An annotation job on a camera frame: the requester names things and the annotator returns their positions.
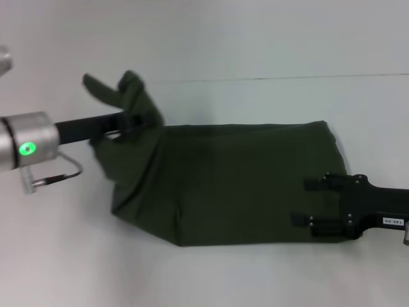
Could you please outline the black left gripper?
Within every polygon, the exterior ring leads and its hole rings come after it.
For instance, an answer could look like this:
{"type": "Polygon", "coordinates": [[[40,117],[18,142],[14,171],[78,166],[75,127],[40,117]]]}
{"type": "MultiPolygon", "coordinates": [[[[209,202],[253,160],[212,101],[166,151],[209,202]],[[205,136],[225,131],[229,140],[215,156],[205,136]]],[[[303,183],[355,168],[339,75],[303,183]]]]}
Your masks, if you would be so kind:
{"type": "Polygon", "coordinates": [[[60,145],[99,138],[106,133],[109,141],[145,141],[150,130],[139,115],[125,113],[57,122],[55,126],[60,145]]]}

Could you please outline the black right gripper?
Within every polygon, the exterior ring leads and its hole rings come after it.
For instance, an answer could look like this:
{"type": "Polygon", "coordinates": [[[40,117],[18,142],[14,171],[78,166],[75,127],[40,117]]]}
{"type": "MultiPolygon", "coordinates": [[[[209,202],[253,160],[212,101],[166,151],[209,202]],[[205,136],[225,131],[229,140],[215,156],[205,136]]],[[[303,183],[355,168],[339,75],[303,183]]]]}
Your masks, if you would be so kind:
{"type": "Polygon", "coordinates": [[[366,230],[404,230],[408,222],[408,190],[377,187],[365,175],[326,173],[305,178],[306,191],[340,191],[339,215],[320,216],[291,212],[294,238],[358,239],[366,230]]]}

